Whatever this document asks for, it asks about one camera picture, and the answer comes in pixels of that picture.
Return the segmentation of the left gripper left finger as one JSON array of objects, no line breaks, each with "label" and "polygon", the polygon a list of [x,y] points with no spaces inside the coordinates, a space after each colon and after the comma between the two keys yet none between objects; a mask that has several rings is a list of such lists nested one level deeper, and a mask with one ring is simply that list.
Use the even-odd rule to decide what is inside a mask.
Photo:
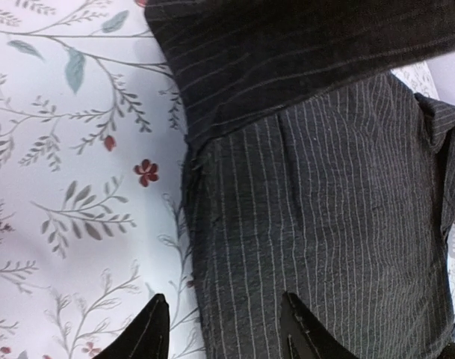
[{"label": "left gripper left finger", "polygon": [[167,359],[170,343],[169,305],[156,294],[99,359]]}]

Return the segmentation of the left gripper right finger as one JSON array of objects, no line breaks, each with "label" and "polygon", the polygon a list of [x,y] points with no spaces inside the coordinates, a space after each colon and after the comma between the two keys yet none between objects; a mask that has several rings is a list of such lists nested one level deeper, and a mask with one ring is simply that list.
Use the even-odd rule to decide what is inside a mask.
[{"label": "left gripper right finger", "polygon": [[281,300],[282,358],[355,359],[292,292]]}]

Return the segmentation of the black pinstriped long sleeve shirt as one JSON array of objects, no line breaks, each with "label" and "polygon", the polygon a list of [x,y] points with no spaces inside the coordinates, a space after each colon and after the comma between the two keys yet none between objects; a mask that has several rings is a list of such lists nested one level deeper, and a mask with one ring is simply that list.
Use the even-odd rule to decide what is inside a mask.
[{"label": "black pinstriped long sleeve shirt", "polygon": [[358,358],[451,339],[455,106],[392,70],[455,51],[455,1],[148,1],[185,107],[208,358],[280,358],[292,292]]}]

